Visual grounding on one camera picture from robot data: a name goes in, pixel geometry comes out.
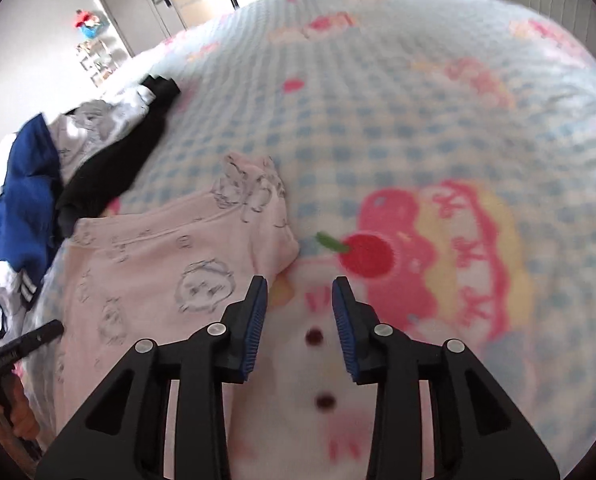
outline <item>pile of clothes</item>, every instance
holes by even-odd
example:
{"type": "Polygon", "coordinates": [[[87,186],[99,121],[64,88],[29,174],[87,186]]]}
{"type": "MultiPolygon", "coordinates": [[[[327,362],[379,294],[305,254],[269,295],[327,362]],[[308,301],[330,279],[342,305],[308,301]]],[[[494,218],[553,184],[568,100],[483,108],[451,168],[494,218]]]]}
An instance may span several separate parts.
{"type": "Polygon", "coordinates": [[[76,221],[99,216],[131,186],[179,93],[172,80],[148,76],[49,125],[39,114],[21,128],[0,194],[0,344],[20,336],[76,221]]]}

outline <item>blue and white gingham pattern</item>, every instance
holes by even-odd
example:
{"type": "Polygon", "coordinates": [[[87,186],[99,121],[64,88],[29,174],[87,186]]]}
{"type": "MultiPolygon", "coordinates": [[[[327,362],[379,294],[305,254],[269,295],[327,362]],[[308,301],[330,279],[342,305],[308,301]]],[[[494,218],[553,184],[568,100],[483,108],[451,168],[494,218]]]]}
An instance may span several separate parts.
{"type": "MultiPolygon", "coordinates": [[[[209,22],[151,70],[196,94],[172,115],[121,211],[209,186],[229,150],[268,154],[304,257],[323,251],[317,231],[353,231],[376,189],[485,182],[513,210],[536,285],[538,387],[526,415],[567,472],[596,437],[596,64],[567,66],[510,34],[512,20],[535,17],[495,0],[264,0],[209,22]],[[357,26],[319,41],[268,41],[278,28],[337,11],[357,26]],[[411,69],[465,56],[497,73],[515,109],[487,107],[411,69]],[[283,92],[288,78],[304,88],[283,92]]],[[[60,317],[59,267],[60,258],[30,326],[60,317]]],[[[34,406],[49,422],[50,353],[28,364],[34,406]]],[[[492,372],[504,375],[498,366],[492,372]]]]}

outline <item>pink clothing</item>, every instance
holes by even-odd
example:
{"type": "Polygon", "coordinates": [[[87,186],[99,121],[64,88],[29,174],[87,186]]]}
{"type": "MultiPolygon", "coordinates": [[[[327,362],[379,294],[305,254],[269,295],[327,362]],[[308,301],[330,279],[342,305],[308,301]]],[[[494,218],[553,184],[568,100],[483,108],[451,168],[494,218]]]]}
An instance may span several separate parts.
{"type": "Polygon", "coordinates": [[[82,219],[66,244],[58,431],[137,340],[187,339],[242,300],[255,274],[271,285],[299,250],[273,162],[235,153],[212,189],[145,214],[82,219]]]}

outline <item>gray door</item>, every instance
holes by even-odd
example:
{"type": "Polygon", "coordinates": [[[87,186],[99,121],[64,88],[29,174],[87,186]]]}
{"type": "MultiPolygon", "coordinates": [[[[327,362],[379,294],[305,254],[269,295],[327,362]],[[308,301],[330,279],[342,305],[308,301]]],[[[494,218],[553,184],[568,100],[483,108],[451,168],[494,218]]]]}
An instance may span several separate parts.
{"type": "Polygon", "coordinates": [[[101,0],[109,20],[132,56],[155,47],[184,28],[175,8],[168,7],[166,1],[101,0]]]}

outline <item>door handle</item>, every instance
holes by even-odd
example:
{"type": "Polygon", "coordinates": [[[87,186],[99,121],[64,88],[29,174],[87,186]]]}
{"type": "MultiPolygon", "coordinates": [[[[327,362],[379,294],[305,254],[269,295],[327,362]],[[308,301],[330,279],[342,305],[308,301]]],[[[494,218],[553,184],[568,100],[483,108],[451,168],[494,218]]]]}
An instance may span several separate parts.
{"type": "Polygon", "coordinates": [[[168,7],[171,7],[171,0],[153,0],[153,3],[155,5],[161,3],[161,2],[165,2],[165,5],[168,7]]]}

